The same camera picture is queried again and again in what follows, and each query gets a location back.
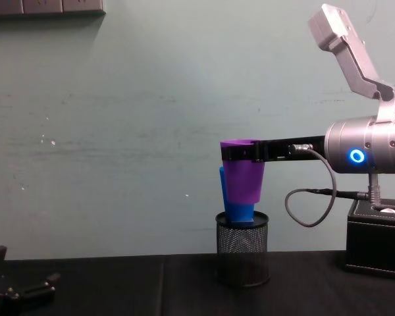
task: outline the black leather box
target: black leather box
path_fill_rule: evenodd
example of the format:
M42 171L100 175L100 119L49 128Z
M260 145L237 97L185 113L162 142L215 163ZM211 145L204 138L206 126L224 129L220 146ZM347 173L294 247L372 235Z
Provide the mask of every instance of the black leather box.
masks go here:
M395 199L383 199L395 205ZM348 213L346 268L395 277L395 214L381 213L368 201L354 201Z

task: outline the black cable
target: black cable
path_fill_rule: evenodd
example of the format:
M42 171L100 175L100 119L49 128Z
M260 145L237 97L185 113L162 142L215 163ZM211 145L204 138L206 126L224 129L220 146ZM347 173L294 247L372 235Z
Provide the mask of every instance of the black cable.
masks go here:
M331 193L331 196L330 196L329 205L328 205L326 211L323 213L322 217L320 219L318 219L317 221L315 221L314 223L307 224L305 222L302 222L297 217L295 217L293 213L291 213L291 210L288 207L288 200L295 193L298 193L298 192L310 192L310 191L312 191L312 189L297 189L297 190L292 190L290 193L288 193L286 195L285 201L284 201L285 202L285 210L287 210L287 213L291 216L291 218L294 219L300 225L302 225L304 227L314 227L314 226L317 226L318 224L320 224L321 222L323 222L323 220L328 216L330 210L332 209L332 206L334 205L335 198L336 198L336 193L337 193L337 191L336 191L336 179L335 179L334 171L332 170L332 168L329 165L328 161L322 155L320 155L319 153L317 153L316 151L314 151L312 149L305 149L304 151L306 151L308 153L311 153L312 155L316 156L316 158L318 158L319 160L321 160L323 162L323 164L326 166L326 168L329 171L330 178L332 180L332 193Z

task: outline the purple cup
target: purple cup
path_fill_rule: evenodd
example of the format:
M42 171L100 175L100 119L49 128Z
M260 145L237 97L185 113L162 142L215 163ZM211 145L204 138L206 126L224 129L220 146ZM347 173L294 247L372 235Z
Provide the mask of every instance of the purple cup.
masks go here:
M221 148L237 145L253 145L255 140L223 140ZM253 161L223 161L228 202L254 204L261 199L265 163Z

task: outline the black bracket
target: black bracket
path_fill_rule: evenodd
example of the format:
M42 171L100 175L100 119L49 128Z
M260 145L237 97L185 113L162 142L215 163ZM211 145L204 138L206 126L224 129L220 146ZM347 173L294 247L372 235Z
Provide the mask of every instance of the black bracket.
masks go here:
M316 160L310 153L292 152L292 145L310 145L314 151L325 156L325 137L312 136L285 140L257 140L253 145L233 145L221 148L223 161L251 160L256 163L267 161Z

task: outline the black tablecloth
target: black tablecloth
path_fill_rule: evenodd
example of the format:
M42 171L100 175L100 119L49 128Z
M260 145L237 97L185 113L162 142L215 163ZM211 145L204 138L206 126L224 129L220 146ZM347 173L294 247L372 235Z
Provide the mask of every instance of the black tablecloth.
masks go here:
M62 275L54 303L25 315L395 315L395 280L343 271L343 251L270 253L271 280L229 288L216 255L8 261L19 284Z

